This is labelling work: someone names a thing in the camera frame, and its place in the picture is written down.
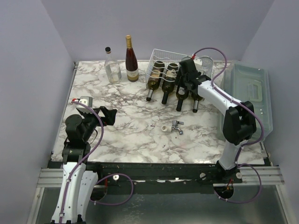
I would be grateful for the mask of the clear bottle silver stopper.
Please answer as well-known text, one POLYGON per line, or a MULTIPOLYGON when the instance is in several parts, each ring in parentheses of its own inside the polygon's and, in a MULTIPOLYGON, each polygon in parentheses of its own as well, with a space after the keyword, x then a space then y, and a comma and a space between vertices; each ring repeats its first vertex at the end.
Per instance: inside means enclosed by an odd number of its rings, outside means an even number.
POLYGON ((213 59, 209 56, 201 56, 200 59, 202 60, 201 70, 203 74, 211 78, 214 64, 213 59))
POLYGON ((185 61, 185 60, 189 60, 189 59, 191 59, 189 56, 185 56, 181 59, 181 61, 185 61))

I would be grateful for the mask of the clear bottle dark cork stopper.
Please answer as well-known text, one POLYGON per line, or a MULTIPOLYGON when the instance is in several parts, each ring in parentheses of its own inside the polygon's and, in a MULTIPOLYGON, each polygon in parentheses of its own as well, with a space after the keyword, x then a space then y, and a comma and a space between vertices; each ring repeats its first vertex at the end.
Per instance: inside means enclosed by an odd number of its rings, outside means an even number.
POLYGON ((118 61, 114 59, 114 57, 111 53, 110 47, 106 47, 105 52, 106 52, 107 58, 105 60, 104 66, 105 66, 107 78, 110 83, 117 84, 121 80, 120 65, 119 65, 118 61))

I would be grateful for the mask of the red wine bottle gold cap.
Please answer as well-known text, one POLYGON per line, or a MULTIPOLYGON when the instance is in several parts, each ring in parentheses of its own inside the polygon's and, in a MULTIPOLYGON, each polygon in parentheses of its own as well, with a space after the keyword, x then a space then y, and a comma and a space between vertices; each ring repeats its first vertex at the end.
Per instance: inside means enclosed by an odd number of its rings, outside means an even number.
POLYGON ((138 72, 138 63, 137 59, 132 47, 132 38, 131 35, 126 36, 126 71, 127 71, 127 78, 130 82, 136 82, 139 78, 139 72, 138 72))

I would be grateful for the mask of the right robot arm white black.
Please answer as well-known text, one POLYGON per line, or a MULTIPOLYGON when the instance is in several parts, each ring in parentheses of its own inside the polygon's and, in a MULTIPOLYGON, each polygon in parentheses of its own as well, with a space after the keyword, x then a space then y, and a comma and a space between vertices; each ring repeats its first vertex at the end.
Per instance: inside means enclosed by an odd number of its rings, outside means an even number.
POLYGON ((232 177, 231 170, 236 167, 241 148, 247 145, 248 140, 256 132, 254 107, 249 101, 242 102, 227 95, 211 78, 197 70, 192 59, 179 62, 179 72, 181 74, 179 84, 182 87, 203 97, 224 115, 222 132, 226 142, 222 156, 218 160, 221 168, 216 169, 215 178, 225 183, 232 177))

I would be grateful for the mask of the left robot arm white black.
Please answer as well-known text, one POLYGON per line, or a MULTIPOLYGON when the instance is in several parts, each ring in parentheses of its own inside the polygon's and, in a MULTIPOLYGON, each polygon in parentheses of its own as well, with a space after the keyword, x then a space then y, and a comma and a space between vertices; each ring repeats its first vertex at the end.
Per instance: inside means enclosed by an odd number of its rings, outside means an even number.
POLYGON ((86 169, 88 156, 93 152, 88 141, 96 127, 114 125, 117 110, 101 106, 88 107, 87 112, 78 109, 78 112, 65 120, 63 180, 52 224, 84 224, 93 187, 104 177, 97 168, 86 169))

